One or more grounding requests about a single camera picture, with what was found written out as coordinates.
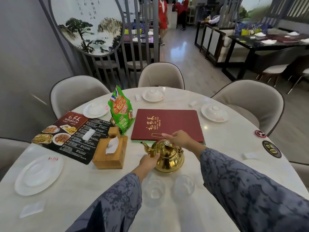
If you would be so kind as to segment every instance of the kettle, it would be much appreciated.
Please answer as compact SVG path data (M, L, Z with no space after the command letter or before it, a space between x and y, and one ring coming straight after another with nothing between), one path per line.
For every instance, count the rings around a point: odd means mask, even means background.
M183 149L173 144L166 139L155 141L151 147L146 143L144 145L145 152L154 157L157 153L160 157L157 161L155 168L164 173L172 173L180 169L184 162Z

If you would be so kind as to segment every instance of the green snack bag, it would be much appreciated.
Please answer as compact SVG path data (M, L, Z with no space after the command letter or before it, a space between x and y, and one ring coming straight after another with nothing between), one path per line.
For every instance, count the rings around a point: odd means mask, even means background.
M121 129L124 135L128 128L133 124L133 109L130 100L127 99L121 89L116 85L116 89L108 101L111 108L111 114L116 125Z

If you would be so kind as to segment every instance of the teapot lid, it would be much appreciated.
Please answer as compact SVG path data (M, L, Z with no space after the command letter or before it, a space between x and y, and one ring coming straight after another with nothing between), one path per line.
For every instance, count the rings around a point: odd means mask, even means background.
M156 152L164 158L171 158L177 153L178 148L173 148L169 140L161 140L157 143Z

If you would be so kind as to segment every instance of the person in red uniform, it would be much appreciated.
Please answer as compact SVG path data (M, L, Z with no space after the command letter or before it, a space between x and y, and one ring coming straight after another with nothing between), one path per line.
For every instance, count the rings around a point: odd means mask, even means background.
M188 12L188 5L189 0L182 0L181 4L183 5L183 12L181 13L181 24L182 24L182 31L186 29L186 20L187 20L187 12Z
M161 45L165 45L165 43L163 43L163 38L168 31L167 12L168 12L168 5L166 3L166 0L159 0L159 29L162 39Z

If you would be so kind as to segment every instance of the clear glass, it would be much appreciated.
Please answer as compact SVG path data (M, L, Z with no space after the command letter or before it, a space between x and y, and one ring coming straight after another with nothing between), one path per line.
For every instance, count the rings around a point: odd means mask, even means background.
M144 188L145 203L150 207L157 207L164 201L165 184L159 179L150 180Z
M195 190L195 183L191 177L181 175L176 178L174 192L179 199L189 197Z

